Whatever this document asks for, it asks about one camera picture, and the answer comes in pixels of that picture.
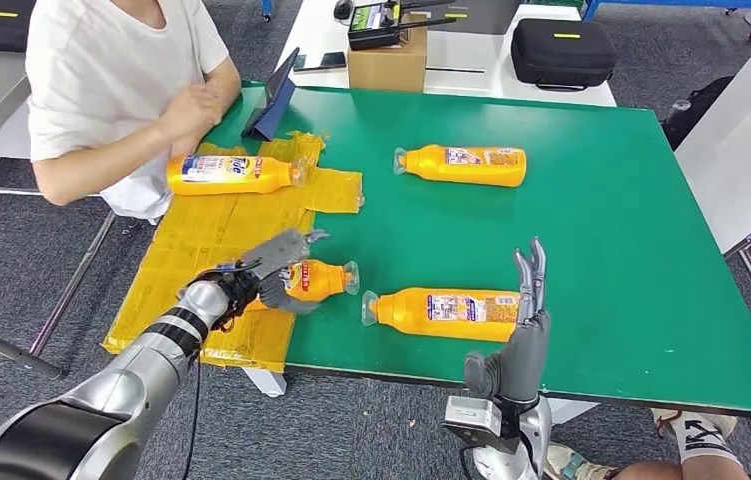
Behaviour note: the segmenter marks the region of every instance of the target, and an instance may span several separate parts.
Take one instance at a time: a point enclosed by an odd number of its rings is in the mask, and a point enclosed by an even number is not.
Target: black case
[[[616,65],[613,45],[599,25],[538,18],[516,25],[511,58],[519,81],[546,89],[601,85]]]
[[[36,0],[0,0],[0,51],[24,52]]]

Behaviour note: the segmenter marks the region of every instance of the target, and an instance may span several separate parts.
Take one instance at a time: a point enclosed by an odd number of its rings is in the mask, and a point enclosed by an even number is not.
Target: green tabletop
[[[261,93],[245,88],[208,140],[242,143]],[[317,214],[332,236],[313,250],[329,263],[357,261],[361,292],[516,289],[511,252],[538,235],[548,255],[549,396],[751,413],[751,316],[653,112],[304,88],[278,135],[291,130],[329,135],[321,166],[363,172],[365,206]],[[525,182],[393,174],[396,147],[427,144],[523,148]],[[364,327],[360,296],[343,294],[296,320],[287,363],[459,382],[467,352],[498,348]]]

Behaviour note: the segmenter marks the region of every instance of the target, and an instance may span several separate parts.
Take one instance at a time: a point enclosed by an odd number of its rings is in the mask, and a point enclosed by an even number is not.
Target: orange bottle
[[[321,302],[336,293],[357,295],[360,289],[360,272],[357,262],[342,267],[328,265],[319,260],[307,259],[281,271],[284,286],[291,297],[305,302]],[[268,308],[256,299],[246,306],[246,311]]]
[[[184,155],[166,166],[169,188],[177,195],[270,193],[304,183],[304,162],[286,163],[272,157]]]
[[[516,187],[525,178],[525,151],[502,147],[441,147],[419,150],[397,148],[393,172],[419,175],[426,180]]]
[[[379,297],[366,291],[361,322],[414,335],[507,342],[518,309],[517,292],[406,288]]]

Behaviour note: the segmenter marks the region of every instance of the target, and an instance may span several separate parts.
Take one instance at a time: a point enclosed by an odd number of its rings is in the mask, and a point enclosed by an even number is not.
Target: floor
[[[269,24],[262,22],[257,0],[206,3],[244,78],[265,80],[298,2],[276,0]],[[739,13],[727,17],[719,9],[602,6],[596,21],[607,28],[621,58],[612,80],[618,103],[663,116],[690,90],[735,73],[751,55],[746,43],[751,30]],[[33,186],[30,167],[1,160],[0,185]],[[95,199],[58,208],[35,198],[0,197],[1,336],[30,343],[105,215],[106,207]],[[120,218],[107,235],[45,350],[47,360],[69,367],[68,378],[47,381],[0,358],[0,424],[106,364],[108,355],[94,345],[118,310],[152,233],[146,223]],[[739,259],[728,264],[751,311],[751,279]],[[190,478],[460,478],[459,443],[438,427],[451,391],[302,374],[287,375],[287,380],[287,395],[269,400],[237,369],[202,369]],[[181,478],[193,387],[179,393],[157,428],[139,478]],[[650,425],[647,409],[602,405],[556,427],[553,439],[606,464],[677,460],[674,443],[657,437]],[[751,472],[748,421],[741,422],[731,443]]]

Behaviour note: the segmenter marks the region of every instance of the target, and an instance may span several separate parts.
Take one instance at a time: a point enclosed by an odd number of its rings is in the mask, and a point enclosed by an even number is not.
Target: robot finger
[[[325,236],[327,233],[321,230],[306,235],[293,229],[285,230],[243,254],[240,261],[254,263],[250,271],[263,280],[273,272],[309,257],[310,244]]]
[[[534,308],[540,311],[546,297],[546,251],[538,237],[531,239],[531,266],[534,269]]]
[[[316,230],[313,230],[307,235],[305,235],[305,240],[307,241],[308,244],[311,244],[311,243],[316,243],[319,240],[322,240],[323,238],[328,238],[330,236],[331,235],[325,230],[321,230],[317,228]]]
[[[534,270],[531,262],[517,248],[513,259],[519,268],[519,310],[516,314],[517,325],[523,325],[534,316]]]
[[[316,302],[303,302],[291,297],[281,279],[280,270],[261,280],[257,290],[260,301],[269,308],[304,314],[312,312],[319,306]]]

